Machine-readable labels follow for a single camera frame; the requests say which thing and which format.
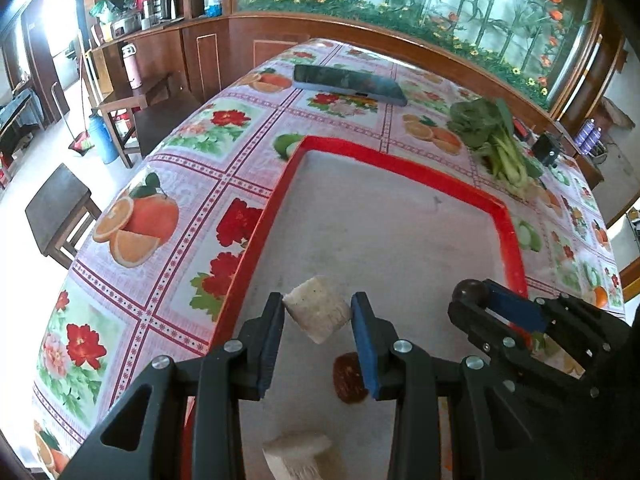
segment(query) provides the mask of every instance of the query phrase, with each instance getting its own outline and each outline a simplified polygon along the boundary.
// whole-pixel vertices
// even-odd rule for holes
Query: dining table
[[[408,103],[296,88],[297,64],[390,77]],[[605,222],[577,164],[560,155],[514,193],[447,128],[451,105],[477,98],[437,67],[313,39],[191,114],[104,209],[52,298],[33,383],[35,443],[49,473],[57,477],[155,356],[206,354],[262,210],[308,134],[409,159],[495,196],[518,235],[531,299],[566,292],[624,319]]]

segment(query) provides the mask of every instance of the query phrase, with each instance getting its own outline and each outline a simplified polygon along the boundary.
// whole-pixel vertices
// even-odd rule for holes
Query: pink bottle
[[[138,69],[138,62],[136,61],[136,46],[133,44],[126,44],[122,47],[122,59],[124,61],[124,68],[127,71],[129,77],[129,84],[131,88],[140,88],[142,86],[142,78],[140,77],[140,70]]]

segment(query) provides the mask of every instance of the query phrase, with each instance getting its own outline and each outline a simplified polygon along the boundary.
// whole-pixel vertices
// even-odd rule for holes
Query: tray
[[[478,350],[449,321],[457,282],[491,278],[524,296],[520,250],[506,206],[449,175],[339,139],[305,137],[264,209],[226,297],[214,344],[259,316],[268,294],[313,275],[349,301],[364,290],[377,316],[432,355]],[[240,405],[248,480],[268,479],[262,443],[315,430],[334,443],[326,480],[383,480],[394,402],[346,405],[332,366],[355,350],[350,326],[315,345],[287,316],[273,383]]]

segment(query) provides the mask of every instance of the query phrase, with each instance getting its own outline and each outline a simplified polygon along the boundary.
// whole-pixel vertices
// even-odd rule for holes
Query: metal bolt
[[[242,350],[242,341],[239,339],[230,339],[225,343],[223,348],[225,349],[225,352],[229,352],[230,354],[239,352]]]
[[[414,346],[406,339],[398,339],[398,341],[394,343],[394,350],[401,354],[410,352],[413,347]]]
[[[156,370],[162,370],[167,368],[170,362],[171,358],[168,355],[157,355],[152,359],[151,365]]]
[[[472,370],[479,370],[484,366],[484,361],[479,358],[477,355],[470,355],[465,360],[466,367],[471,368]]]
[[[507,390],[509,390],[511,393],[516,391],[516,383],[514,383],[513,381],[507,379],[505,381],[502,381],[502,384],[504,384],[505,388],[507,388]]]

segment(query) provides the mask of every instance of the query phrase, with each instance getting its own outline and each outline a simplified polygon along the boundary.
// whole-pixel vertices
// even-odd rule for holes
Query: glass display
[[[548,109],[579,50],[574,43],[591,0],[239,0],[238,6],[396,30],[471,60]]]

